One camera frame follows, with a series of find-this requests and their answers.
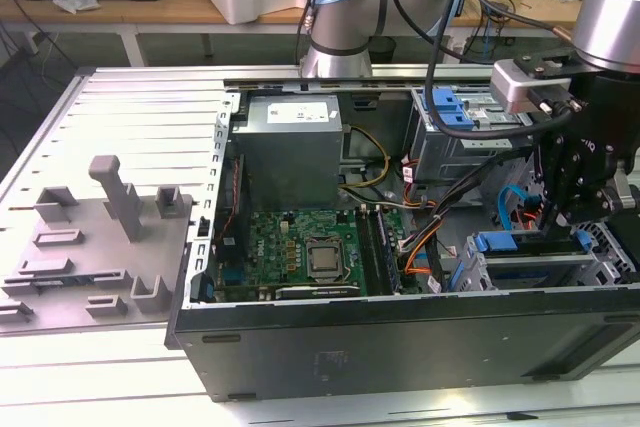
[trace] blue cable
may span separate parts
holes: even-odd
[[[511,228],[511,219],[509,218],[509,214],[507,213],[507,194],[509,192],[513,192],[517,195],[521,200],[525,201],[529,198],[529,194],[527,194],[524,190],[522,190],[517,185],[509,184],[505,185],[504,188],[498,194],[498,215],[500,216],[500,223],[502,224],[502,228],[504,230],[512,230]]]

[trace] black computer case panel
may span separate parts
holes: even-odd
[[[640,337],[625,287],[180,310],[215,401],[576,380]]]

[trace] blue latch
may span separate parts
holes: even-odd
[[[593,248],[593,240],[591,240],[591,236],[586,230],[576,230],[573,233],[573,236],[578,242],[580,242],[580,246],[585,252],[591,251],[591,249]]]
[[[458,130],[471,130],[474,123],[464,110],[464,102],[462,102],[451,89],[433,89],[433,100],[436,108],[440,113],[440,117],[449,127]],[[426,109],[426,102],[423,99],[423,105]]]
[[[509,232],[482,232],[475,237],[479,252],[513,252],[518,244]]]

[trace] yellow wire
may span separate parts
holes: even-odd
[[[357,125],[352,125],[351,130],[360,132],[367,139],[373,142],[373,144],[375,144],[375,146],[378,148],[378,150],[380,150],[380,152],[384,156],[384,169],[382,169],[382,172],[380,173],[380,175],[375,179],[367,180],[366,182],[356,182],[353,184],[340,184],[340,187],[369,187],[371,185],[377,185],[380,182],[382,182],[387,176],[387,174],[389,173],[389,167],[390,167],[389,154],[387,154],[387,151],[384,150],[384,147],[382,146],[382,144],[378,142],[373,135],[371,135],[369,132],[364,130],[362,127],[358,127]]]

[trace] wooden desk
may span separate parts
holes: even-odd
[[[581,5],[581,2],[562,4],[557,0],[513,1],[517,13],[569,29],[575,24]],[[142,33],[203,34],[205,53],[211,53],[208,34],[291,34],[295,33],[302,12],[301,9],[287,9],[263,15],[256,22],[229,25],[210,0],[102,0],[100,9],[79,12],[76,15],[64,12],[50,1],[21,0],[21,5],[35,22],[49,32],[100,32],[120,35],[132,66],[146,65],[137,37]],[[450,48],[460,51],[464,47],[480,21],[480,12],[476,0],[466,1],[462,15],[455,18],[447,30]],[[29,33],[35,30],[13,0],[0,0],[0,20],[10,31]],[[415,35],[408,27],[394,34]],[[549,36],[549,33],[518,22],[509,22],[502,35],[545,37]]]

